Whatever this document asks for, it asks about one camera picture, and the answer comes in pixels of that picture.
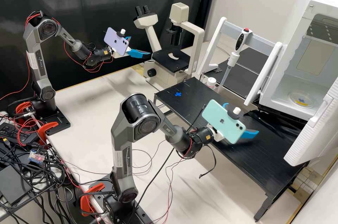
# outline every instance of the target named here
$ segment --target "white knob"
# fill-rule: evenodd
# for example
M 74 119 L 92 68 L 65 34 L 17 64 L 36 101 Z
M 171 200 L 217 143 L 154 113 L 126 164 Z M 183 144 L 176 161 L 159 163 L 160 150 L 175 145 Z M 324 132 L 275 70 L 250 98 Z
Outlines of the white knob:
M 233 113 L 235 113 L 236 115 L 238 115 L 240 113 L 240 108 L 236 107 L 233 109 Z
M 213 77 L 209 77 L 207 80 L 207 86 L 213 88 L 216 84 L 216 79 Z

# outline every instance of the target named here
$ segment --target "table leg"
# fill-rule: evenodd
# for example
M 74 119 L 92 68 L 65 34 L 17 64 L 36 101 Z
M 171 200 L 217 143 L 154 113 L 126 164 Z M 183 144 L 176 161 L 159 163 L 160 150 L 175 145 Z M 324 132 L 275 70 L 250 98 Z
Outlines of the table leg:
M 255 222 L 259 221 L 260 218 L 262 218 L 262 216 L 266 213 L 266 211 L 270 208 L 270 206 L 272 206 L 273 203 L 274 203 L 274 200 L 270 198 L 267 198 L 266 200 L 264 200 L 262 206 L 260 207 L 260 209 L 257 211 L 255 216 L 253 217 L 255 219 Z

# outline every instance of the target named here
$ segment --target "black table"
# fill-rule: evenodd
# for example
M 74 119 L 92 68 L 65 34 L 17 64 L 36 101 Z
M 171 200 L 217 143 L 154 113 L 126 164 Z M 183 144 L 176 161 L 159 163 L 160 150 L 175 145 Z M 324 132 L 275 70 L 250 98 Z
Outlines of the black table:
M 196 78 L 191 78 L 156 93 L 154 103 L 156 103 L 156 100 L 161 101 L 186 123 L 191 124 L 203 104 L 208 104 L 211 99 L 221 105 L 227 102 L 224 97 L 202 82 Z M 231 104 L 227 107 L 229 109 L 234 108 Z M 259 122 L 257 116 L 261 115 L 262 120 L 269 121 L 269 126 Z M 290 136 L 273 129 L 273 126 L 278 127 L 280 123 L 284 122 L 277 121 L 275 117 L 266 118 L 264 116 L 267 116 L 266 113 L 260 114 L 259 111 L 251 111 L 240 118 L 248 129 L 259 130 L 259 134 L 252 141 L 234 145 L 225 141 L 213 143 L 218 151 L 265 191 L 267 199 L 255 214 L 255 221 L 258 221 L 264 215 L 268 208 L 293 183 L 297 174 L 305 166 L 305 164 L 301 164 L 292 167 L 283 159 L 296 136 Z M 206 124 L 207 122 L 200 116 L 194 126 L 203 127 Z

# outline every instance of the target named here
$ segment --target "microscope focus knob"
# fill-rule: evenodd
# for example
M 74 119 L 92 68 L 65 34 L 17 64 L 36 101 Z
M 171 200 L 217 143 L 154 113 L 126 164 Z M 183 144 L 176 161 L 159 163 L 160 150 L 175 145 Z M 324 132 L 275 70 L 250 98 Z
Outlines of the microscope focus knob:
M 233 109 L 233 113 L 235 113 L 236 115 L 238 115 L 240 113 L 241 109 L 239 107 L 236 107 Z
M 154 77 L 156 75 L 156 70 L 154 68 L 151 68 L 147 71 L 147 74 L 149 77 Z

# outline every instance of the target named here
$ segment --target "microscope stage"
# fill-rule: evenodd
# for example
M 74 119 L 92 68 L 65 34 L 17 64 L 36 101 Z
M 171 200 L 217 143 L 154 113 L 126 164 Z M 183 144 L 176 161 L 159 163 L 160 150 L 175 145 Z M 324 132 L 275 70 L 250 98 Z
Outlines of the microscope stage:
M 187 69 L 190 61 L 190 56 L 178 48 L 156 51 L 152 54 L 152 58 L 172 73 Z

